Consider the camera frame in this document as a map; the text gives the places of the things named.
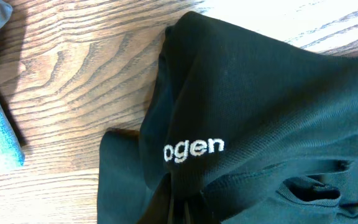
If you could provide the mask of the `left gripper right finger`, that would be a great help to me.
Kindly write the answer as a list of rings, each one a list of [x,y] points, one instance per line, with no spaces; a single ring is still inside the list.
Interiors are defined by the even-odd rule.
[[[221,222],[209,209],[201,192],[184,203],[184,224],[220,224]]]

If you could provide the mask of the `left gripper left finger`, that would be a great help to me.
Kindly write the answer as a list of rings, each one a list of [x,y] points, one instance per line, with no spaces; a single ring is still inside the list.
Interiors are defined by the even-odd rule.
[[[165,174],[137,224],[172,224],[173,208],[171,175]]]

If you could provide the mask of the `black polo shirt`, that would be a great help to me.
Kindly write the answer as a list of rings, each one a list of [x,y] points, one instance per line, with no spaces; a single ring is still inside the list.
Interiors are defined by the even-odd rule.
[[[188,12],[165,31],[138,134],[106,132],[98,223],[137,223],[165,174],[173,223],[358,223],[358,57]]]

